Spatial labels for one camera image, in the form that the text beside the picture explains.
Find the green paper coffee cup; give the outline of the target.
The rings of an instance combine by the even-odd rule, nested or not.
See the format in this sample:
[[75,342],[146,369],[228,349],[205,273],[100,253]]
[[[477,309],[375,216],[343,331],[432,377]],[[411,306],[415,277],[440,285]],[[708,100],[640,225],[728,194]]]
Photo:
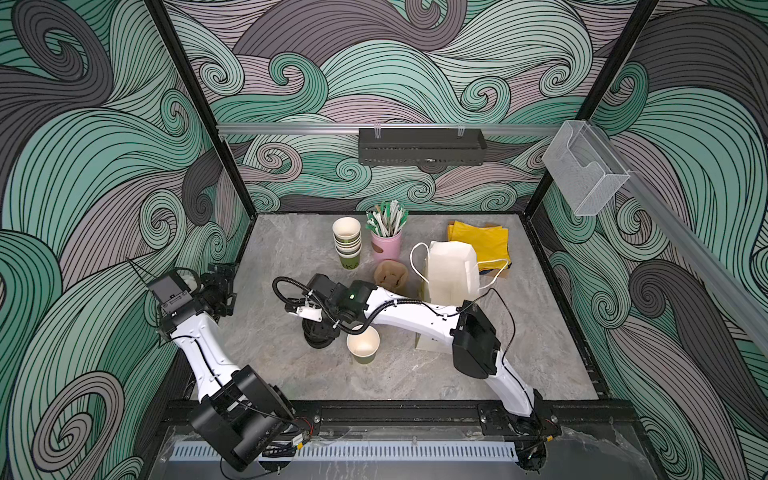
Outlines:
[[365,330],[362,327],[356,327],[353,334],[346,337],[346,346],[353,359],[362,365],[371,363],[379,350],[381,343],[380,335],[373,326],[368,326]]

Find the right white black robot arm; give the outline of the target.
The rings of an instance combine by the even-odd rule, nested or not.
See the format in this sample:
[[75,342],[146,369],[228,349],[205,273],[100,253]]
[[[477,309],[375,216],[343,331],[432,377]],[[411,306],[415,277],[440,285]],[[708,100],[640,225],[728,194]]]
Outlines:
[[539,393],[514,370],[496,328],[476,300],[459,306],[430,304],[366,281],[346,286],[324,274],[314,275],[307,284],[278,276],[271,287],[286,312],[302,320],[303,335],[311,347],[323,349],[340,334],[349,341],[362,340],[377,326],[434,339],[450,348],[458,372],[485,381],[505,411],[532,435],[554,433],[556,425],[536,410]]

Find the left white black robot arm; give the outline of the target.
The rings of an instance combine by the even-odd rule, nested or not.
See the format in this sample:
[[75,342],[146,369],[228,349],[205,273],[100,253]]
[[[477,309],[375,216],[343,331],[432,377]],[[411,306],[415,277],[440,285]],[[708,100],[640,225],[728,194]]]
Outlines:
[[211,263],[203,274],[177,267],[147,283],[159,303],[158,331],[184,353],[194,374],[198,405],[188,419],[237,472],[258,457],[292,456],[310,439],[281,391],[223,348],[219,320],[234,312],[237,266]]

